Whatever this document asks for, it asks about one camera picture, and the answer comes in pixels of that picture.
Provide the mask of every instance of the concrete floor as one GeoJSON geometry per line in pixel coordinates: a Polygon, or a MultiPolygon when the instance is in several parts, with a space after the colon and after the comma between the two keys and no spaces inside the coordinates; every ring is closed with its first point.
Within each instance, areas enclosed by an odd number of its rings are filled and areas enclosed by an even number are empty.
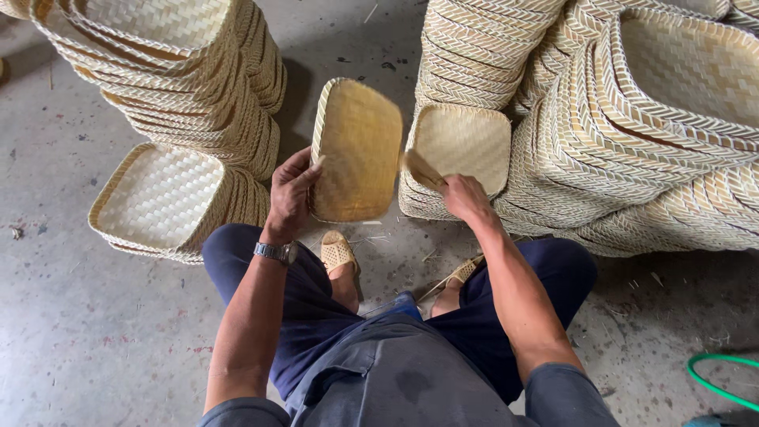
{"type": "MultiPolygon", "coordinates": [[[[309,144],[331,77],[363,77],[400,105],[408,128],[425,2],[381,2],[365,24],[372,0],[260,5],[290,75],[276,117],[280,159],[309,144]]],[[[194,424],[224,310],[213,285],[202,267],[111,250],[87,225],[98,192],[145,138],[31,23],[0,18],[0,55],[12,70],[0,88],[0,425],[194,424]],[[21,240],[11,226],[24,230],[21,240]]],[[[477,252],[460,223],[407,219],[397,204],[381,221],[338,227],[351,241],[386,237],[354,245],[360,312],[396,291],[423,291],[477,252]],[[437,258],[423,262],[433,250],[437,258]]],[[[312,223],[302,241],[311,245],[328,228],[312,223]]],[[[757,356],[757,258],[598,260],[598,283],[569,335],[622,425],[681,425],[738,409],[692,381],[684,363],[702,351],[757,356]]],[[[707,362],[700,371],[759,400],[757,372],[707,362]]]]}

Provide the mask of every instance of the person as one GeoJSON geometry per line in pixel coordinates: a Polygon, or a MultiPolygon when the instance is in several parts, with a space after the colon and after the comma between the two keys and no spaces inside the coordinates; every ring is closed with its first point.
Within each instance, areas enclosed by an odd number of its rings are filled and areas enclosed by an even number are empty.
{"type": "Polygon", "coordinates": [[[274,172],[263,228],[228,224],[203,246],[228,306],[199,426],[618,425],[565,332],[596,278],[587,251],[564,239],[515,245],[482,185],[447,176],[446,207],[484,260],[459,269],[471,274],[447,283],[427,321],[364,320],[342,235],[325,235],[324,260],[293,243],[321,174],[309,158],[306,148],[274,172]],[[266,399],[267,376],[286,411],[266,399]],[[516,416],[507,405],[523,388],[516,416]]]}

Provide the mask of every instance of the man's right hand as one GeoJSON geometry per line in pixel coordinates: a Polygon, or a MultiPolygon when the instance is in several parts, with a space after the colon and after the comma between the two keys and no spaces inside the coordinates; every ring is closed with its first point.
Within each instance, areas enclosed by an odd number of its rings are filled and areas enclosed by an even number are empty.
{"type": "Polygon", "coordinates": [[[442,199],[448,212],[465,221],[469,226],[495,221],[500,226],[498,216],[487,200],[485,189],[473,176],[460,174],[445,176],[446,183],[440,186],[442,199]]]}

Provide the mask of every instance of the foot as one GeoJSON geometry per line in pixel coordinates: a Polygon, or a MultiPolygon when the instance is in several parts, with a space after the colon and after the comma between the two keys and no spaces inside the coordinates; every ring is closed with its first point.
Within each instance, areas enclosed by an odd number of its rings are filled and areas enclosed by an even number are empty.
{"type": "Polygon", "coordinates": [[[343,264],[329,272],[329,281],[332,282],[332,299],[352,313],[358,313],[358,291],[353,281],[355,273],[353,263],[343,264]]]}
{"type": "Polygon", "coordinates": [[[455,277],[451,277],[446,284],[446,288],[437,294],[437,299],[430,310],[430,317],[434,318],[447,312],[458,310],[458,294],[461,292],[463,286],[463,282],[455,277]]]}

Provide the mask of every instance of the gray shirt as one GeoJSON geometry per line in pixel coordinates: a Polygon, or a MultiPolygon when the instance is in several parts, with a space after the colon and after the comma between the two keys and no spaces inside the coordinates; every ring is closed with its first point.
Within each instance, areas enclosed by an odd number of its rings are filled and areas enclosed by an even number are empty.
{"type": "Polygon", "coordinates": [[[317,360],[288,397],[287,412],[241,397],[211,409],[198,426],[619,426],[572,365],[539,366],[525,392],[527,415],[516,416],[451,343],[394,314],[363,323],[317,360]]]}

